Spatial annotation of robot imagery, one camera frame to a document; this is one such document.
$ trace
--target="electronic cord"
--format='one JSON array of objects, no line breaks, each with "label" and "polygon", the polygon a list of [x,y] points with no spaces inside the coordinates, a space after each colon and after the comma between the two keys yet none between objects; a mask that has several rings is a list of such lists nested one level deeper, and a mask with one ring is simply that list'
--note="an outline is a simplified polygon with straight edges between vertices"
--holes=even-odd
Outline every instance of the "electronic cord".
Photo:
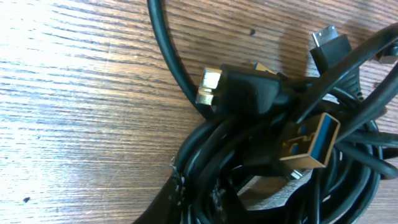
[{"label": "electronic cord", "polygon": [[[320,78],[284,77],[289,90],[282,109],[264,116],[214,114],[195,103],[197,89],[178,60],[167,33],[162,1],[148,0],[152,26],[170,71],[182,91],[207,119],[182,144],[174,172],[151,206],[134,223],[354,223],[371,203],[380,179],[394,179],[398,170],[383,160],[398,156],[398,135],[378,131],[374,119],[397,94],[398,65],[367,97],[337,86],[358,68],[398,38],[393,24],[352,50]],[[339,103],[323,101],[327,94]],[[311,179],[298,188],[281,207],[246,210],[238,190],[252,177],[245,153],[260,146],[273,155],[273,145],[288,122],[300,123],[313,114],[328,112],[341,121],[336,144],[326,168],[314,169]],[[279,172],[275,166],[269,171]]]}]

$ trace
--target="wooden table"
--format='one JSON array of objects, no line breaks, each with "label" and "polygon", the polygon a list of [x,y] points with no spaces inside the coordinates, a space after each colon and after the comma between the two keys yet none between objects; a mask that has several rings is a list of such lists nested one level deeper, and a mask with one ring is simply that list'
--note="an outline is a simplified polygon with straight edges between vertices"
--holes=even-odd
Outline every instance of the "wooden table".
[{"label": "wooden table", "polygon": [[[398,21],[396,0],[166,2],[196,84],[222,63],[317,75],[313,31],[333,24],[357,46]],[[0,223],[131,223],[203,121],[163,60],[146,1],[5,0],[0,28]],[[361,67],[365,96],[390,69]],[[397,133],[398,98],[388,109],[378,123]],[[398,222],[397,184],[380,184],[360,223]]]}]

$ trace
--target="wood grain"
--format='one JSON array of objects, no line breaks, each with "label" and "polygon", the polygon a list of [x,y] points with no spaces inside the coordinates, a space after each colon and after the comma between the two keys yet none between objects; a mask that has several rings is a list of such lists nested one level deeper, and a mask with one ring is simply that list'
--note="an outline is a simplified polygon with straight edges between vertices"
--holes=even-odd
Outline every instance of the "wood grain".
[{"label": "wood grain", "polygon": [[[173,40],[195,83],[204,66],[222,63],[259,61],[290,76],[317,75],[308,54],[313,31],[333,24],[357,46],[398,20],[396,6],[166,1]],[[364,94],[390,69],[366,62]],[[378,123],[398,133],[398,98],[388,109]],[[131,223],[202,121],[162,58],[145,0],[0,1],[1,223]],[[359,223],[398,223],[397,184],[380,184]]]}]

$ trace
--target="coiled black cable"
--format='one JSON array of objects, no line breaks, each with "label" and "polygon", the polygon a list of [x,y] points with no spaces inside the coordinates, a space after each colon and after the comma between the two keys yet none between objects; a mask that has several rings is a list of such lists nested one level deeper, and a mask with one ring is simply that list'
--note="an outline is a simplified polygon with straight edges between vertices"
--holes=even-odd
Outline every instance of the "coiled black cable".
[{"label": "coiled black cable", "polygon": [[[214,117],[208,108],[204,110],[194,102],[196,90],[171,45],[162,2],[148,0],[148,7],[170,71],[198,111],[206,118]],[[381,175],[387,179],[398,176],[398,169],[383,160],[383,154],[388,158],[398,155],[398,135],[380,133],[374,122],[398,93],[398,65],[364,101],[336,84],[396,38],[398,24],[393,24],[354,49],[321,78],[285,78],[283,88],[299,96],[299,102],[286,105],[282,112],[271,109],[262,118],[219,116],[203,123],[185,140],[176,156],[173,175],[135,223],[355,222],[371,203]],[[339,103],[322,101],[327,93],[337,97]],[[237,196],[252,177],[243,164],[244,152],[259,142],[264,150],[272,149],[272,140],[287,122],[299,123],[326,110],[335,114],[342,126],[328,167],[315,169],[311,179],[284,206],[246,210]]]}]

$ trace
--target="cable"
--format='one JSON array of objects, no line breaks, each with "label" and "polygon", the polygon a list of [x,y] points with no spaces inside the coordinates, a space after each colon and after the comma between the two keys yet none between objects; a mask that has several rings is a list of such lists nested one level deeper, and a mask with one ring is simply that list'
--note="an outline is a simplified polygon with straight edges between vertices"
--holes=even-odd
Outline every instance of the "cable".
[{"label": "cable", "polygon": [[[383,159],[398,156],[398,135],[379,132],[374,122],[386,113],[385,106],[398,93],[398,65],[365,100],[337,86],[347,74],[398,38],[398,24],[380,30],[320,78],[291,79],[281,73],[276,76],[267,74],[268,80],[262,80],[262,87],[266,90],[267,85],[273,85],[277,86],[273,93],[280,91],[279,95],[267,98],[275,99],[273,105],[267,105],[270,106],[266,107],[268,110],[250,116],[243,107],[213,119],[208,108],[195,104],[196,89],[172,47],[161,6],[160,0],[148,0],[159,47],[177,83],[208,121],[185,140],[177,154],[171,178],[137,223],[327,224],[333,220],[353,223],[371,203],[381,177],[398,177],[398,169]],[[239,80],[234,85],[243,85],[244,81],[248,93],[232,88],[236,94],[230,102],[237,101],[239,105],[239,100],[244,100],[242,105],[256,109],[257,101],[246,97],[254,94],[255,99],[261,98],[258,89],[253,88],[262,79],[260,74],[252,73],[251,82],[245,82],[247,80],[239,73],[234,73]],[[327,93],[335,96],[338,103],[322,100]],[[310,180],[299,187],[285,205],[247,211],[237,196],[238,191],[253,175],[299,175],[299,170],[293,170],[280,160],[281,148],[286,147],[283,145],[284,135],[289,134],[292,127],[325,113],[332,114],[341,123],[338,134],[336,131],[334,135],[337,136],[335,145],[328,148],[330,158],[324,164],[327,164],[326,168],[314,169]]]},{"label": "cable", "polygon": [[195,103],[197,94],[197,87],[192,83],[189,75],[185,71],[183,65],[177,57],[169,33],[167,32],[166,23],[162,10],[161,0],[148,0],[148,10],[150,21],[156,37],[157,44],[162,52],[163,58],[169,67],[170,72],[174,76],[181,90],[187,96],[191,104],[199,111],[199,113],[206,119],[213,117],[213,112],[209,106],[199,105]]}]

